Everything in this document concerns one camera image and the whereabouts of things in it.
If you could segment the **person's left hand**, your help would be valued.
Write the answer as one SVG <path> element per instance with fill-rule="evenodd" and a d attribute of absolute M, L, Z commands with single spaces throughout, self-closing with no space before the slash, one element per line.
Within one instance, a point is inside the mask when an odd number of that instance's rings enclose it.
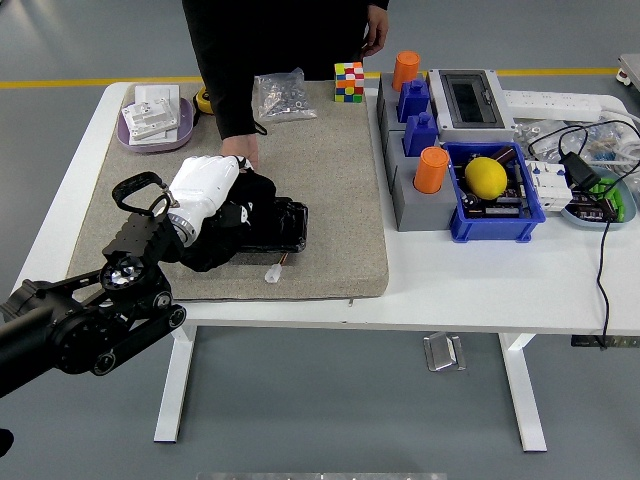
<path fill-rule="evenodd" d="M 371 57 L 380 52 L 386 43 L 389 31 L 387 10 L 377 5 L 367 6 L 367 30 L 360 51 L 360 58 Z"/>

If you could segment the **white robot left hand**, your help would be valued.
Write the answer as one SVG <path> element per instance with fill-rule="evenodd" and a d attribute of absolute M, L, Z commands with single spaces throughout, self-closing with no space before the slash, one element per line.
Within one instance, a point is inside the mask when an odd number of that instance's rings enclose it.
<path fill-rule="evenodd" d="M 177 202 L 168 212 L 171 221 L 187 230 L 200 227 L 222 206 L 239 174 L 252 168 L 242 156 L 187 158 L 169 186 Z"/>

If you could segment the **person's right hand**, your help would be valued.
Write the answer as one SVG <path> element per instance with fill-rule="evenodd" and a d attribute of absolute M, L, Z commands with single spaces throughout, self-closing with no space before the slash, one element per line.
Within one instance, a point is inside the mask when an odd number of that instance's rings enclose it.
<path fill-rule="evenodd" d="M 222 140 L 220 154 L 222 156 L 239 156 L 246 158 L 254 170 L 259 168 L 258 139 L 255 133 L 230 136 Z"/>

